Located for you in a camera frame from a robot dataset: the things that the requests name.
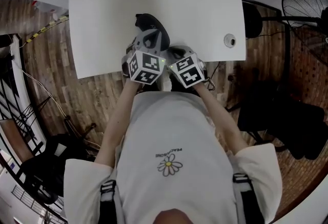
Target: tabletop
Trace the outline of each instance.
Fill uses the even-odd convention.
[[[71,43],[78,78],[121,70],[139,30],[135,15],[154,15],[171,45],[191,47],[204,62],[245,60],[241,0],[69,0]],[[232,34],[234,46],[224,38]]]

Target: daisy print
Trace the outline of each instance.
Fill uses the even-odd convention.
[[[174,175],[176,172],[179,172],[180,168],[182,168],[182,164],[180,162],[174,161],[175,155],[171,154],[164,158],[164,160],[159,163],[157,169],[159,172],[163,173],[164,177],[169,175]]]

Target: white t-shirt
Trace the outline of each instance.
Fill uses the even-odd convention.
[[[253,181],[270,222],[282,183],[273,145],[241,150],[236,160]],[[66,163],[65,212],[69,224],[97,223],[100,186],[112,169],[81,160]],[[126,224],[153,223],[179,209],[193,223],[236,223],[233,170],[202,100],[192,94],[144,92],[135,97],[117,166]]]

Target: black cable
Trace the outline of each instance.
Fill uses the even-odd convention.
[[[310,25],[304,24],[304,25],[301,25],[301,26],[298,26],[298,27],[295,27],[295,28],[291,28],[291,29],[290,29],[290,32],[293,31],[293,30],[295,30],[295,29],[301,28],[301,27],[303,27],[303,26],[310,26]],[[272,34],[262,34],[262,35],[259,35],[259,36],[257,36],[257,37],[253,37],[253,38],[258,38],[258,37],[261,37],[261,36],[273,36],[273,35],[278,34],[278,33],[285,33],[285,31],[280,31],[280,32],[272,33]],[[210,85],[213,86],[213,89],[211,89],[210,91],[215,90],[215,86],[214,86],[214,84],[212,83],[212,78],[213,78],[213,76],[214,76],[214,74],[215,74],[215,71],[219,68],[219,64],[220,64],[220,63],[217,64],[216,68],[214,69],[214,71],[213,71],[213,73],[212,73],[212,75],[211,75],[211,78],[209,79],[209,84],[208,84],[208,86],[207,86],[207,89],[210,90]]]
[[[207,86],[207,89],[210,88],[210,85],[212,85],[212,86],[214,87],[214,89],[215,89],[215,85],[212,83],[212,78],[213,78],[213,76],[214,76],[214,74],[215,74],[216,69],[219,68],[219,65],[220,65],[220,62],[217,64],[216,68],[214,69],[214,71],[213,71],[213,73],[212,73],[212,75],[211,75],[211,78],[210,78],[210,80],[209,80],[210,83],[209,83],[209,85]]]
[[[295,29],[301,28],[303,26],[309,26],[309,25],[305,24],[305,25],[301,25],[301,26],[298,26],[298,27],[295,27],[295,28],[292,28],[292,26],[290,25],[290,27],[291,27],[290,32],[293,31],[293,30],[295,30]],[[280,31],[280,32],[272,33],[272,34],[262,34],[262,35],[259,35],[257,37],[247,38],[246,40],[258,38],[258,37],[261,37],[261,36],[273,36],[273,35],[278,34],[278,33],[285,33],[285,31]]]

